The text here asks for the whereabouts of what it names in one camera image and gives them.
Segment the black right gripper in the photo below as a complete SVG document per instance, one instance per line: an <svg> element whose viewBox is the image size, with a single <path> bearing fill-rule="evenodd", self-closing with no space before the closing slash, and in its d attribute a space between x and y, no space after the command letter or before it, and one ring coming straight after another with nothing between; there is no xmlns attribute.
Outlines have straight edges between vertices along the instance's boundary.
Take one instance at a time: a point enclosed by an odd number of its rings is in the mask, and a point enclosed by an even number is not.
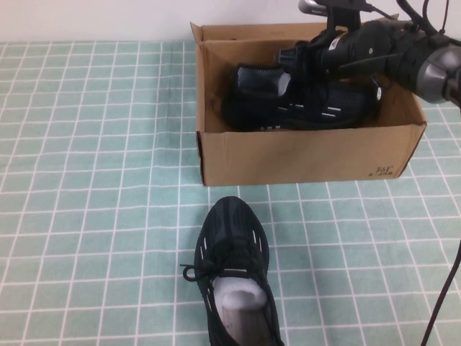
<svg viewBox="0 0 461 346"><path fill-rule="evenodd" d="M391 22L367 22L358 30L337 35L310 55L310 43L295 43L279 50L276 59L286 71L307 71L311 66L323 73L383 72L387 60L399 56L392 34Z"/></svg>

